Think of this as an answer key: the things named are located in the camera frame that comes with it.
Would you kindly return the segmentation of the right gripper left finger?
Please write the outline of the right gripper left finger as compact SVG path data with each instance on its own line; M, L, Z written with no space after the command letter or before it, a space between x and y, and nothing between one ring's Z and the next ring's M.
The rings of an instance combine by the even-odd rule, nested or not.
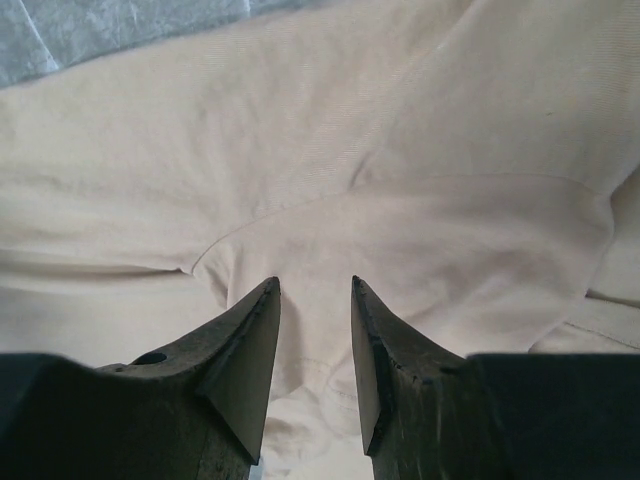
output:
M1 358L5 479L245 479L260 457L280 324L268 278L130 364Z

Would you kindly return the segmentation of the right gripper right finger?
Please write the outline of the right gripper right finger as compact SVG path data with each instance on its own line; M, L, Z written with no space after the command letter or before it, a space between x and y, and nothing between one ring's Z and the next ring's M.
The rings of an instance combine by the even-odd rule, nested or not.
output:
M635 479L639 359L459 357L360 278L351 331L364 453L378 479Z

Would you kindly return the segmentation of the beige t-shirt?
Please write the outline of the beige t-shirt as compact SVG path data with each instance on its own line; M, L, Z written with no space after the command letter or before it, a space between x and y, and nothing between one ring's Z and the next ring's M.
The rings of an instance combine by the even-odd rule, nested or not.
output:
M461 356L639 350L639 5L340 1L1 93L1 348L126 363L264 279L268 479L368 479L351 280Z

